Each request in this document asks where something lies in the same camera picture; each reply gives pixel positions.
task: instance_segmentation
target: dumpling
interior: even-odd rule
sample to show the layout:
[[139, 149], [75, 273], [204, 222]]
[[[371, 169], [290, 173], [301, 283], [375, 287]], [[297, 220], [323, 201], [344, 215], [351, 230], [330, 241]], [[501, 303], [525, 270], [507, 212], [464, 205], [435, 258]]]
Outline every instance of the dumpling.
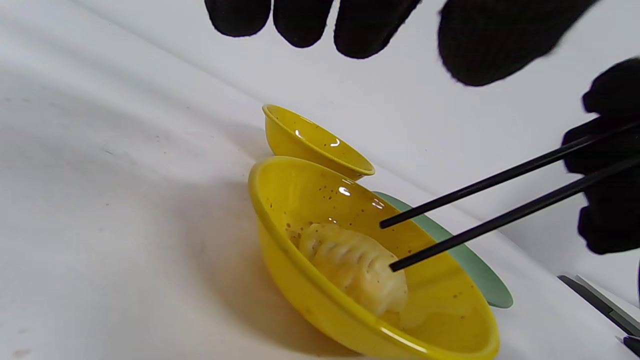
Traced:
[[376, 316], [400, 312], [407, 303], [404, 271], [392, 272], [397, 257], [376, 240], [335, 224], [304, 230], [300, 252], [329, 281]]

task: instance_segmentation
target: glove finger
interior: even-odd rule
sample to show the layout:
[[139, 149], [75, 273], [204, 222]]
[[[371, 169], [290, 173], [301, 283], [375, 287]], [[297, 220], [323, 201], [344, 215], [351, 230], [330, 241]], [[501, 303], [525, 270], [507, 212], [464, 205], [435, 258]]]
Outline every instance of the glove finger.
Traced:
[[448, 0], [438, 48], [458, 81], [484, 86], [546, 55], [597, 0]]
[[342, 0], [335, 24], [336, 49], [365, 59], [384, 49], [420, 0]]
[[310, 47], [324, 33], [333, 0], [276, 0], [273, 24], [295, 47]]
[[[562, 144], [566, 145], [587, 135], [606, 133], [607, 131], [626, 124], [629, 119], [632, 118], [595, 118], [567, 131], [564, 134]], [[591, 174], [640, 152], [639, 136], [640, 127], [635, 127], [622, 134], [600, 140], [599, 142], [571, 153], [564, 159], [564, 165], [569, 172], [582, 175]]]
[[587, 112], [600, 115], [640, 114], [640, 58], [627, 59], [600, 74], [582, 103]]
[[205, 0], [213, 27], [229, 37], [257, 34], [269, 20], [271, 0]]
[[637, 212], [635, 223], [619, 224], [599, 218], [593, 212], [595, 208], [594, 205], [583, 208], [578, 223], [578, 233], [586, 240], [589, 250], [596, 254], [610, 254], [640, 247], [640, 217]]

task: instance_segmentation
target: green plate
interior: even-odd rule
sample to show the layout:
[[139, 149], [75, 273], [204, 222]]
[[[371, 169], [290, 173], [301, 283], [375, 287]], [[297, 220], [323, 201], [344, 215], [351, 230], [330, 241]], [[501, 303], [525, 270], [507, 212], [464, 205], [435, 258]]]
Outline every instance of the green plate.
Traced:
[[[374, 193], [399, 211], [405, 211], [411, 208], [411, 206], [391, 195], [381, 192]], [[435, 241], [440, 242], [453, 236], [447, 229], [426, 215], [420, 215], [414, 218], [413, 221], [431, 235]], [[509, 289], [507, 289], [507, 286], [473, 250], [466, 245], [460, 245], [449, 250], [449, 253], [476, 283], [476, 286], [480, 289], [490, 306], [507, 309], [513, 305], [513, 297]]]

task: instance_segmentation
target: bowl rim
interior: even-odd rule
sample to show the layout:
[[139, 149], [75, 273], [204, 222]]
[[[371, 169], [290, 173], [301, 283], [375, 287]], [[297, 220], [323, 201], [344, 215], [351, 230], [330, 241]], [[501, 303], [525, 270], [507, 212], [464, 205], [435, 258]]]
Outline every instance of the bowl rim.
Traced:
[[[269, 108], [270, 107], [275, 107], [275, 108], [279, 108], [285, 111], [288, 111], [289, 113], [292, 113], [293, 115], [299, 117], [302, 121], [308, 122], [309, 124], [315, 125], [317, 127], [319, 127], [320, 129], [326, 131], [327, 133], [330, 133], [331, 135], [335, 136], [336, 139], [340, 140], [342, 143], [346, 144], [349, 146], [349, 148], [351, 150], [353, 150], [353, 152], [356, 153], [357, 156], [361, 157], [364, 161], [366, 161], [369, 166], [371, 167], [370, 169], [366, 169], [366, 168], [360, 168], [357, 167], [353, 164], [350, 164], [336, 156], [333, 156], [331, 154], [329, 154], [328, 152], [320, 149], [319, 147], [315, 146], [314, 144], [310, 143], [309, 141], [307, 141], [304, 138], [301, 138], [299, 136], [296, 136], [296, 133], [294, 131], [292, 131], [290, 128], [288, 128], [287, 126], [285, 126], [283, 123], [281, 123], [278, 119], [276, 119], [276, 117], [270, 112]], [[284, 108], [282, 106], [279, 105], [275, 105], [275, 104], [264, 104], [262, 105], [262, 112], [265, 114], [265, 116], [267, 116], [271, 121], [273, 121], [274, 123], [278, 124], [278, 126], [280, 126], [282, 129], [284, 129], [285, 131], [287, 131], [289, 134], [293, 135], [293, 137], [299, 139], [303, 144], [305, 144], [307, 147], [311, 148], [313, 151], [318, 152], [319, 154], [330, 158], [331, 160], [335, 161], [336, 163], [350, 169], [353, 170], [359, 174], [365, 175], [365, 176], [371, 176], [374, 175], [376, 173], [376, 168], [373, 166], [373, 164], [371, 163], [371, 161], [369, 161], [369, 159], [367, 159], [363, 154], [361, 154], [359, 151], [357, 151], [353, 146], [351, 146], [351, 144], [347, 143], [346, 141], [344, 141], [343, 139], [339, 138], [338, 136], [336, 136], [335, 134], [333, 134], [331, 131], [325, 129], [324, 127], [316, 124], [315, 122], [307, 119], [306, 117], [300, 115], [299, 113], [296, 113], [295, 111], [291, 111], [287, 108]]]
[[[358, 305], [353, 299], [351, 299], [348, 295], [340, 291], [335, 285], [333, 285], [320, 271], [309, 261], [307, 260], [302, 253], [295, 247], [295, 245], [286, 237], [286, 235], [279, 230], [279, 227], [275, 224], [271, 216], [269, 215], [269, 211], [267, 210], [266, 203], [263, 203], [260, 200], [260, 191], [259, 191], [259, 178], [262, 170], [269, 166], [272, 163], [306, 163], [306, 165], [310, 165], [313, 167], [319, 167], [322, 171], [326, 171], [329, 173], [334, 173], [342, 178], [343, 181], [348, 182], [351, 186], [356, 186], [365, 191], [371, 193], [373, 196], [377, 196], [369, 189], [364, 186], [356, 183], [354, 180], [349, 179], [348, 177], [333, 171], [329, 168], [325, 168], [321, 165], [318, 165], [312, 161], [293, 158], [290, 156], [272, 156], [270, 158], [263, 159], [256, 164], [251, 169], [249, 173], [249, 193], [253, 203], [253, 208], [257, 214], [257, 217], [264, 226], [265, 230], [269, 233], [270, 237], [276, 243], [276, 246], [280, 247], [285, 256], [289, 258], [289, 260], [294, 264], [296, 268], [302, 273], [304, 277], [307, 278], [321, 293], [330, 299], [337, 307], [341, 308], [345, 313], [347, 313], [350, 317], [354, 319], [354, 321], [360, 323], [366, 328], [369, 328], [372, 333], [377, 334], [379, 337], [384, 338], [386, 340], [390, 340], [394, 342], [396, 345], [412, 352], [418, 356], [424, 357], [433, 356], [439, 359], [448, 359], [448, 360], [489, 360], [493, 359], [499, 349], [500, 349], [500, 332], [497, 326], [497, 322], [495, 320], [495, 316], [493, 315], [492, 310], [490, 309], [487, 303], [484, 303], [487, 309], [487, 313], [491, 316], [493, 320], [490, 322], [490, 328], [493, 336], [493, 339], [490, 338], [488, 342], [488, 346], [484, 349], [474, 352], [474, 353], [462, 353], [462, 352], [453, 352], [449, 350], [445, 350], [443, 348], [436, 347], [434, 345], [430, 345], [420, 339], [417, 339], [408, 333], [404, 332], [397, 327], [390, 325], [389, 323], [380, 320], [375, 317], [373, 314], [368, 312], [362, 306]], [[387, 203], [384, 199], [380, 199], [383, 203], [389, 208], [397, 211], [391, 204]], [[411, 223], [411, 225], [415, 226], [417, 229], [422, 231], [424, 230], [420, 228], [417, 224]]]

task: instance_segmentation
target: small yellow bowl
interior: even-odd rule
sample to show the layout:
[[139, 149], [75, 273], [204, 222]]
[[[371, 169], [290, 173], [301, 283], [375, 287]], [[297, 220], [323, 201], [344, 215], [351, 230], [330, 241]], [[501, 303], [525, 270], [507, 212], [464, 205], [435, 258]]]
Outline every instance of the small yellow bowl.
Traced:
[[355, 181], [376, 173], [367, 158], [316, 123], [276, 105], [262, 111], [274, 155], [309, 160]]
[[435, 243], [413, 222], [382, 230], [398, 213], [364, 187], [315, 163], [275, 156], [252, 168], [249, 189], [267, 268], [287, 300], [320, 331], [367, 356], [489, 360], [497, 324], [482, 293], [449, 255], [405, 270], [409, 303], [402, 329], [376, 318], [336, 288], [290, 239], [310, 223], [335, 222], [378, 240], [399, 258]]

